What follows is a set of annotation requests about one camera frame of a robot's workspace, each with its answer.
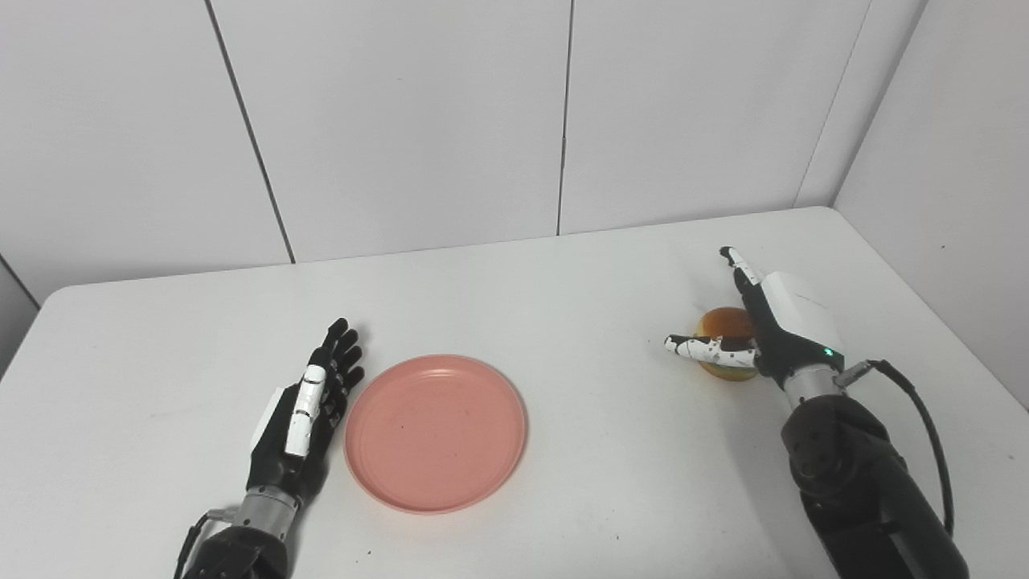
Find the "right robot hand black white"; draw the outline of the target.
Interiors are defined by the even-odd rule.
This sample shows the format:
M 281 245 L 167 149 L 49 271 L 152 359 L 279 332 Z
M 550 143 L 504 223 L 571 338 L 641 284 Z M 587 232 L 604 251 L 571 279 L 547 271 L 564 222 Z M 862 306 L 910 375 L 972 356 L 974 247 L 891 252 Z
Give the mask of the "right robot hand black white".
M 761 273 L 736 247 L 720 247 L 719 253 L 732 268 L 748 332 L 671 334 L 664 342 L 668 351 L 717 368 L 756 372 L 780 388 L 809 368 L 826 368 L 833 376 L 844 372 L 833 315 L 807 282 L 789 273 Z

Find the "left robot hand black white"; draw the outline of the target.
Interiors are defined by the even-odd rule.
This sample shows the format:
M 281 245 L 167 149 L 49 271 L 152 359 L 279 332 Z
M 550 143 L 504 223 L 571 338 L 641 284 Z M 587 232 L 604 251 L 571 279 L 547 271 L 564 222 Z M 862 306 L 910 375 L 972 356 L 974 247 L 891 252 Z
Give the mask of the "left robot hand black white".
M 276 488 L 299 503 L 320 494 L 350 392 L 365 375 L 358 337 L 348 320 L 338 318 L 312 352 L 301 378 L 273 402 L 251 450 L 247 490 Z

